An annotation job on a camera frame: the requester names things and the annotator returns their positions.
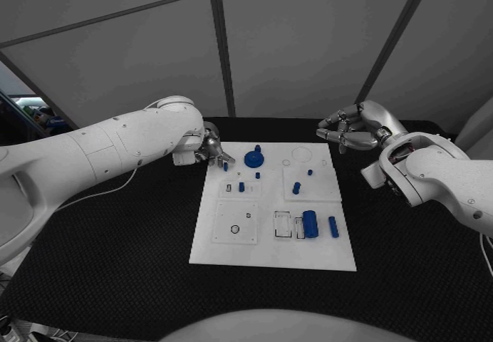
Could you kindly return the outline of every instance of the white board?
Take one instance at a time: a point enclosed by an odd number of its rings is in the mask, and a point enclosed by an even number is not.
[[[243,157],[255,145],[265,160],[252,169]],[[207,169],[190,264],[356,271],[327,144],[221,142],[221,146],[236,164],[226,172],[216,165]],[[294,178],[301,183],[299,197],[291,192]],[[243,192],[239,182],[245,183]],[[315,212],[318,237],[296,239],[296,218],[305,210]],[[291,238],[275,237],[273,212],[289,213],[279,214],[276,226],[288,224]],[[335,217],[338,238],[330,234],[328,216]]]

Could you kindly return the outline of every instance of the black mat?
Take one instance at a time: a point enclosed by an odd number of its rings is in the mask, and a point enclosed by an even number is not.
[[[210,121],[223,141],[322,142],[317,120]],[[442,133],[429,122],[403,125]],[[227,311],[281,308],[348,318],[417,341],[493,341],[493,279],[478,234],[436,202],[409,208],[387,188],[368,188],[358,170],[379,150],[338,155],[330,144],[330,153],[356,273],[190,265],[207,167],[174,167],[168,156],[122,190],[51,217],[0,312],[70,331],[155,340]]]

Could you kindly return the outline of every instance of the black textured table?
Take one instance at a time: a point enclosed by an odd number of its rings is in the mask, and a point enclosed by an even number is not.
[[[221,141],[322,142],[317,120],[208,120]],[[410,132],[442,134],[433,123],[402,123]],[[330,144],[357,272],[188,264],[207,166],[174,167],[167,156],[118,192],[53,215],[0,312],[70,331],[157,340],[227,311],[294,309],[417,341],[493,341],[493,280],[478,235],[436,202],[409,208],[386,187],[370,189],[358,170],[379,152],[338,155]]]

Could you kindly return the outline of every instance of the robotic hand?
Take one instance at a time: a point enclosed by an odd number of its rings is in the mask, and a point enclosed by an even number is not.
[[[216,126],[181,96],[73,132],[0,147],[0,264],[21,252],[77,192],[170,153],[174,165],[234,162]]]
[[[338,123],[337,131],[325,127]],[[461,224],[493,237],[493,161],[469,160],[439,135],[407,133],[387,110],[364,101],[338,110],[318,123],[315,134],[345,148],[383,149],[379,160],[361,169],[373,189],[389,185],[415,207],[436,200]]]

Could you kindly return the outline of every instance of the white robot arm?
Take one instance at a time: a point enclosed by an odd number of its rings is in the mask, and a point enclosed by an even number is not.
[[[190,99],[170,96],[54,137],[0,147],[0,264],[25,248],[59,205],[168,153],[174,165],[233,158]]]
[[[337,131],[325,129],[338,123]],[[439,135],[407,133],[387,110],[373,101],[338,110],[319,121],[315,134],[344,149],[383,149],[361,170],[373,189],[384,184],[410,207],[438,201],[458,222],[493,237],[493,161],[469,160]],[[366,128],[368,132],[354,132]]]

